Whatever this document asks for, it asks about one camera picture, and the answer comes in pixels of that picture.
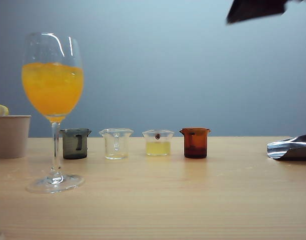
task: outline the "small beaker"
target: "small beaker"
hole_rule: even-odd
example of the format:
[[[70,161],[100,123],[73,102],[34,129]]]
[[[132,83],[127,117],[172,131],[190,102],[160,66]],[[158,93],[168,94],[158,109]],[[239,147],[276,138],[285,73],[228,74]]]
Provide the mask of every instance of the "small beaker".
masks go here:
[[[170,140],[174,135],[169,130],[148,130],[142,132],[146,140],[146,154],[150,156],[164,156],[171,152]]]
[[[105,138],[105,158],[122,159],[128,156],[128,137],[134,131],[129,128],[107,128],[99,132]]]
[[[207,156],[207,135],[210,129],[188,127],[179,131],[184,135],[184,155],[191,159],[203,159]]]
[[[60,130],[63,136],[64,159],[83,159],[87,157],[87,137],[92,132],[88,128]]]

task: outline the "glass stem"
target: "glass stem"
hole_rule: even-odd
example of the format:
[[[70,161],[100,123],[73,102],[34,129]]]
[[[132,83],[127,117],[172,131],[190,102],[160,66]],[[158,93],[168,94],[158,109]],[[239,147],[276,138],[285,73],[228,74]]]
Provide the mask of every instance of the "glass stem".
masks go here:
[[[60,122],[52,122],[52,133],[53,133],[53,142],[54,142],[54,158],[53,166],[51,168],[51,177],[58,178],[62,175],[60,158],[58,156],[58,147],[59,147],[59,128]]]

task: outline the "brown beaker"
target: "brown beaker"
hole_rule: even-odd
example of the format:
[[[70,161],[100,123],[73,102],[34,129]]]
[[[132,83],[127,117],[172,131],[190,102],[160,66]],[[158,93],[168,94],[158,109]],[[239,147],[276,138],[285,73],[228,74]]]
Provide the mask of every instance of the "brown beaker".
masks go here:
[[[191,159],[203,159],[207,156],[207,135],[210,129],[188,127],[179,131],[184,135],[184,155]]]

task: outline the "white paper cup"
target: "white paper cup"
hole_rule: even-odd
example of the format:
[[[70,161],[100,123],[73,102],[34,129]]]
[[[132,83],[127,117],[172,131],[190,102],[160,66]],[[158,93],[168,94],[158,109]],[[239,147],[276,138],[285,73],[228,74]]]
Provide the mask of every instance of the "white paper cup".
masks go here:
[[[30,115],[0,116],[0,158],[24,157],[30,125]]]

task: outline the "gray backdrop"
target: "gray backdrop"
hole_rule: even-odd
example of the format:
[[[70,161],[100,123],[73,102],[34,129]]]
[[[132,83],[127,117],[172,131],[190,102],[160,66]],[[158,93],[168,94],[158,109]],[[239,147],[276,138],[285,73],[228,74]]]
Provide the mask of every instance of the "gray backdrop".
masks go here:
[[[232,1],[0,0],[0,104],[32,115],[31,137],[51,135],[21,66],[25,35],[55,32],[78,40],[85,74],[62,128],[306,133],[306,2],[229,26]]]

